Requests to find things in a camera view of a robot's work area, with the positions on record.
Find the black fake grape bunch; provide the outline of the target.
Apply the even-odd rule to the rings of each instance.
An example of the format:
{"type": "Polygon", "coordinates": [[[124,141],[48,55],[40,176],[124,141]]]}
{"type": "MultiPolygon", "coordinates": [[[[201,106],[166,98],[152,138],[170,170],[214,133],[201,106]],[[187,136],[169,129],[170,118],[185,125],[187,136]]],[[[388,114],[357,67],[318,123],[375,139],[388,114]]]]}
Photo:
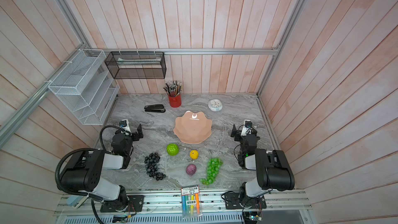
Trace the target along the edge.
{"type": "Polygon", "coordinates": [[[149,177],[154,178],[155,180],[163,180],[166,178],[166,175],[159,171],[158,163],[160,162],[160,155],[158,152],[152,152],[148,156],[145,157],[145,169],[146,173],[149,177]]]}

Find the green bumpy fake fruit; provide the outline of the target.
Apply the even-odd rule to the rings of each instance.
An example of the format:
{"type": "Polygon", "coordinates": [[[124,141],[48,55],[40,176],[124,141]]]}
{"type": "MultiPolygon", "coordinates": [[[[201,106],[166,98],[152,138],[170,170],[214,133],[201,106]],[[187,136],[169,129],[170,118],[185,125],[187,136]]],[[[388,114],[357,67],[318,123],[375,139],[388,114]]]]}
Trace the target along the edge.
{"type": "Polygon", "coordinates": [[[179,147],[177,144],[174,144],[174,143],[168,144],[166,151],[170,156],[175,156],[179,153],[179,147]]]}

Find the green fake grape bunch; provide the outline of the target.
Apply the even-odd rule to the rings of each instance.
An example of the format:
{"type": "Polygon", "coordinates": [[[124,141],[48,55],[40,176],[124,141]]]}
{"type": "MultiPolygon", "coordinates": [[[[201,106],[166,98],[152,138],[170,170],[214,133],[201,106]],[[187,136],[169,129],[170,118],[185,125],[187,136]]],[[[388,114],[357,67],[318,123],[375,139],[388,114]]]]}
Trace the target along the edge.
{"type": "Polygon", "coordinates": [[[220,158],[210,158],[206,168],[206,177],[201,178],[200,183],[203,185],[213,184],[216,181],[222,165],[223,161],[220,158]]]}

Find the pink scalloped fruit bowl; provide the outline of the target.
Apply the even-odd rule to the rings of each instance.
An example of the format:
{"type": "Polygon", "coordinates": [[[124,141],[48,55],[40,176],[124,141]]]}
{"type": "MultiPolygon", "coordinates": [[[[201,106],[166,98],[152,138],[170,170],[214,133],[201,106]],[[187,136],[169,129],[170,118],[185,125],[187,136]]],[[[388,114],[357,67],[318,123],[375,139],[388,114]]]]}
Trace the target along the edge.
{"type": "Polygon", "coordinates": [[[201,144],[211,136],[211,127],[212,120],[207,119],[203,112],[186,111],[176,118],[173,131],[185,144],[201,144]]]}

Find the yellow fake lemon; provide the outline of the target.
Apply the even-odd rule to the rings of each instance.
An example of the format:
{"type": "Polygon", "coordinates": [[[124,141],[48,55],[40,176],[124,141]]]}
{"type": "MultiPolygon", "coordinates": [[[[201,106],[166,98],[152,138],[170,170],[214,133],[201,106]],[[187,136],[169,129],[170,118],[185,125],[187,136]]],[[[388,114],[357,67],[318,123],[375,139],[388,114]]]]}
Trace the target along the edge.
{"type": "Polygon", "coordinates": [[[196,160],[199,157],[199,152],[197,150],[191,150],[189,155],[191,159],[196,160]]]}

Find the purple fake fruit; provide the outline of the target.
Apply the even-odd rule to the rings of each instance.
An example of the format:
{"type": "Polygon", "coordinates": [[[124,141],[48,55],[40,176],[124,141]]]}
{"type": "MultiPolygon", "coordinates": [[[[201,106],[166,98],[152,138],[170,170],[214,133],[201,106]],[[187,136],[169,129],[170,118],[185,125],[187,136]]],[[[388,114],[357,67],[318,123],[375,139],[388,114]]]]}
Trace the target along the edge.
{"type": "Polygon", "coordinates": [[[194,164],[189,164],[186,167],[186,173],[190,176],[194,175],[197,172],[197,167],[194,164]]]}

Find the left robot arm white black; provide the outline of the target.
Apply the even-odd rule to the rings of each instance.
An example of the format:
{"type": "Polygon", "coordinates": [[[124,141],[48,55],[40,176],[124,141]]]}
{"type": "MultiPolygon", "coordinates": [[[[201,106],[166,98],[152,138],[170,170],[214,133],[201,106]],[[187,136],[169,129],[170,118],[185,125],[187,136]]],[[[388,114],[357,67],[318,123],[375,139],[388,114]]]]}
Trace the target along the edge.
{"type": "Polygon", "coordinates": [[[142,126],[135,132],[127,127],[114,126],[117,130],[111,141],[112,150],[108,151],[99,137],[101,149],[80,148],[67,153],[55,170],[57,188],[62,192],[87,196],[92,201],[101,203],[106,212],[135,213],[142,211],[144,197],[128,196],[122,185],[117,185],[103,178],[103,170],[124,170],[128,167],[133,153],[133,143],[144,137],[142,126]]]}

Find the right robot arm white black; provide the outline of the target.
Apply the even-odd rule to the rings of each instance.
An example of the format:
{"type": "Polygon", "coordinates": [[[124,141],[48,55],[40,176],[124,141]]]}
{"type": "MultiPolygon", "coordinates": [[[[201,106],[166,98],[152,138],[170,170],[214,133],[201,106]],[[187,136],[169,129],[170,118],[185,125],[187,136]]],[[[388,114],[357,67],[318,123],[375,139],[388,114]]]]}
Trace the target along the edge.
{"type": "Polygon", "coordinates": [[[272,191],[286,191],[295,188],[293,172],[282,150],[260,149],[257,147],[260,137],[251,121],[231,131],[231,137],[238,142],[239,153],[235,155],[242,169],[255,171],[256,177],[244,182],[238,193],[228,193],[226,203],[234,208],[260,206],[261,198],[272,191]]]}

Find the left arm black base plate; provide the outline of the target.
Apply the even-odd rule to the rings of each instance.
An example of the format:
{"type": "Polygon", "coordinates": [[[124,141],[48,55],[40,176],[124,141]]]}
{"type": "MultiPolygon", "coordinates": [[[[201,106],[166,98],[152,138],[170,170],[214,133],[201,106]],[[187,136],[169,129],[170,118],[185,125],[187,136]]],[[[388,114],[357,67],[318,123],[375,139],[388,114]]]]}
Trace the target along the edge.
{"type": "Polygon", "coordinates": [[[141,212],[144,205],[144,195],[127,195],[127,203],[117,203],[117,201],[106,201],[100,208],[101,213],[112,212],[141,212]]]}

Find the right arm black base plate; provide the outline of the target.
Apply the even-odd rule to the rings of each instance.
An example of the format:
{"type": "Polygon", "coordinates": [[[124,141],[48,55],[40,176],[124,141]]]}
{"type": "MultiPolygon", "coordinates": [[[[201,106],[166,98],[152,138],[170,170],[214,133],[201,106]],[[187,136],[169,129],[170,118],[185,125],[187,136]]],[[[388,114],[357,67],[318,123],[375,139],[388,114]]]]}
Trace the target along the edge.
{"type": "Polygon", "coordinates": [[[225,202],[226,209],[267,208],[264,197],[251,198],[237,192],[227,191],[221,195],[221,198],[225,202]]]}

